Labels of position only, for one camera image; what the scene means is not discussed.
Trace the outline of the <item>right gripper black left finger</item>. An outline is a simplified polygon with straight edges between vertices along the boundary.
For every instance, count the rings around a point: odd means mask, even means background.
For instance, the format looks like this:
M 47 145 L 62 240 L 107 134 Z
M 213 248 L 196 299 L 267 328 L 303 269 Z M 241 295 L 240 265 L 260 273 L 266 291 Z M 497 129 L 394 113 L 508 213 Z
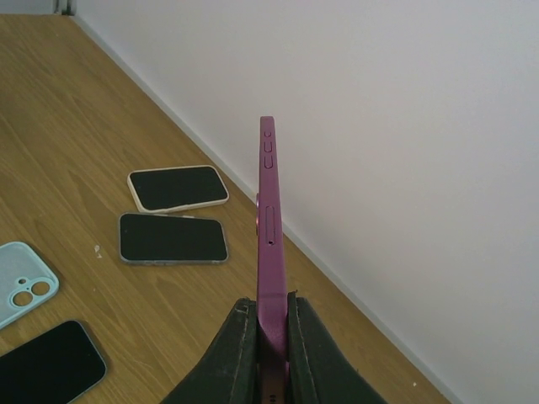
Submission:
M 236 301 L 197 365 L 164 403 L 252 403 L 257 396 L 256 302 Z

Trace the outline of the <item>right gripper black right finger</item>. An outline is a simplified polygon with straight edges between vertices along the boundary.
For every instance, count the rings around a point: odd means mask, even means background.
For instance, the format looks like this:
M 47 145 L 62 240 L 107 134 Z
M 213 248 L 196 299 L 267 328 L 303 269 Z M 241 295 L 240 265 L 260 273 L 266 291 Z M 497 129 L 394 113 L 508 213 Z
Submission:
M 289 403 L 384 403 L 339 349 L 304 297 L 287 296 Z

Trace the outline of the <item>purple smartphone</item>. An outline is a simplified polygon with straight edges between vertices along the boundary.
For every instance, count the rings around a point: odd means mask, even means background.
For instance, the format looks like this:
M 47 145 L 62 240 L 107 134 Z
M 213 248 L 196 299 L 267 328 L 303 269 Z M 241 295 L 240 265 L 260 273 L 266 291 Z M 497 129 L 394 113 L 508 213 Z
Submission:
M 275 119 L 271 116 L 260 118 L 256 206 L 260 395 L 263 403 L 284 403 L 288 382 L 288 304 Z

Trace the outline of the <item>black smartphone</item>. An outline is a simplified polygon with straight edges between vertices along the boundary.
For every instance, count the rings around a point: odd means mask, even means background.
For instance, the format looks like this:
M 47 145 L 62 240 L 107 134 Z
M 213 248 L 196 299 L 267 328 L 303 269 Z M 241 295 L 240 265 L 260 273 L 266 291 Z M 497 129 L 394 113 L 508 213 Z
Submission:
M 1 356 L 1 402 L 71 403 L 106 373 L 85 327 L 66 321 Z

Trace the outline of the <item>light blue phone case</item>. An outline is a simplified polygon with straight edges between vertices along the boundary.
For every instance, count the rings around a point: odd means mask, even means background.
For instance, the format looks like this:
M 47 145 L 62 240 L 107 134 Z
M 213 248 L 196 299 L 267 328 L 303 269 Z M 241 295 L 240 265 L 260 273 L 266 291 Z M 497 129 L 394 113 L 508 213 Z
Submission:
M 48 301 L 59 287 L 59 279 L 29 244 L 1 246 L 2 329 Z

